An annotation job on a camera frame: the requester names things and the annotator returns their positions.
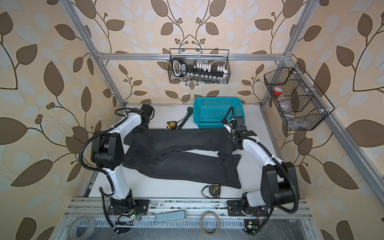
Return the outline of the teal plastic basket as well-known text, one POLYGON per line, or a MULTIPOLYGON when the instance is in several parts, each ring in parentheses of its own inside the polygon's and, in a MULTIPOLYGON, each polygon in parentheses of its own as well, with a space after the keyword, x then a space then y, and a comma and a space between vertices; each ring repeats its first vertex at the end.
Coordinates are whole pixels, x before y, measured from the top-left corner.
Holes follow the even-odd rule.
POLYGON ((198 97, 194 100, 193 120, 199 129, 224 128, 222 119, 230 107, 234 107, 235 117, 245 112, 239 98, 234 97, 198 97))

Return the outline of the black trousers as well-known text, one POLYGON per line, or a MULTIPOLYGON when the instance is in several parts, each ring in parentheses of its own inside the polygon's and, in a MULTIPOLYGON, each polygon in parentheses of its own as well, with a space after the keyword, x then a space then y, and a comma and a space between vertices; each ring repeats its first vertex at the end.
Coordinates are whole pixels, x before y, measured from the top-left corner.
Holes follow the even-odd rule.
POLYGON ((226 129, 149 129, 131 132, 123 166, 155 179, 219 184, 241 189, 239 145, 226 129))

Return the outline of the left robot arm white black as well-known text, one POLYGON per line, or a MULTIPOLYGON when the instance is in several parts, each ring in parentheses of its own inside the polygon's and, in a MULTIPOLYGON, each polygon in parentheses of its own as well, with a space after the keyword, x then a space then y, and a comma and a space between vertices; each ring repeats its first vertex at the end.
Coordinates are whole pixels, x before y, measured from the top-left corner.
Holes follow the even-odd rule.
POLYGON ((106 130, 96 131, 83 144, 79 163, 87 170, 105 175, 109 188, 105 191, 99 187, 103 198, 109 198, 113 206, 131 209, 134 201, 123 172, 123 141, 131 132, 148 129, 155 110, 151 105, 143 104, 140 108, 117 109, 115 114, 121 117, 119 121, 106 130))

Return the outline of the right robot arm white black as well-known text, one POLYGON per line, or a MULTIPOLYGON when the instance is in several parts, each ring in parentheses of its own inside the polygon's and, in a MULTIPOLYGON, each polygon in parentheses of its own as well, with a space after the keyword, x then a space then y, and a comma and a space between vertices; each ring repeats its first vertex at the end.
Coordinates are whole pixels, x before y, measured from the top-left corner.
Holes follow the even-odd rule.
POLYGON ((233 106, 222 119, 222 124, 234 144, 248 152, 262 170, 260 188, 244 193, 241 198, 243 214, 251 216, 259 208, 277 208, 288 214, 296 213, 300 192, 294 165, 273 155, 254 131, 247 130, 244 117, 236 116, 233 106))

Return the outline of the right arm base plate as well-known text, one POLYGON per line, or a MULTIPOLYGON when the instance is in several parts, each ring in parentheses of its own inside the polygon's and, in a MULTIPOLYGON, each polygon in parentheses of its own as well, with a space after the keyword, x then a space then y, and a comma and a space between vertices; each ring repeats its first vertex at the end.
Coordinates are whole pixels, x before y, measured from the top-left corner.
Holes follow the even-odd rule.
POLYGON ((226 202, 230 217, 267 217, 269 212, 262 207, 249 207, 242 200, 229 200, 226 202))

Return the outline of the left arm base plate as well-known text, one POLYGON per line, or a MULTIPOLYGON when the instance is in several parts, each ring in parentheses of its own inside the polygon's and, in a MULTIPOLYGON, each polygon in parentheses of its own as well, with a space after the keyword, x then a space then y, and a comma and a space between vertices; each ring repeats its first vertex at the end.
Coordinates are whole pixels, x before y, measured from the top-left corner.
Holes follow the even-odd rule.
POLYGON ((149 200, 116 200, 110 198, 110 205, 108 208, 108 214, 114 216, 131 216, 144 214, 149 209, 149 200))

